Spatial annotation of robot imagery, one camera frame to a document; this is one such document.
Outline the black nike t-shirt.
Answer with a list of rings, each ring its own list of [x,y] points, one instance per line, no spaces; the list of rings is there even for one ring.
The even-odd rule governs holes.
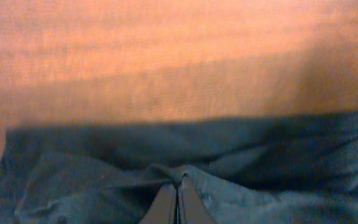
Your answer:
[[[216,223],[358,223],[358,111],[11,129],[0,223],[139,223],[183,177]]]

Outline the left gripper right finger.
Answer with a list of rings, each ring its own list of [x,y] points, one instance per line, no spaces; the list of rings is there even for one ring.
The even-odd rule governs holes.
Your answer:
[[[180,224],[216,224],[189,177],[182,178],[177,199]]]

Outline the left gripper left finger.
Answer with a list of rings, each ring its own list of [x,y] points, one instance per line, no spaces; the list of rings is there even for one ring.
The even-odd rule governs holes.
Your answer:
[[[173,184],[161,186],[139,224],[176,224],[177,189]]]

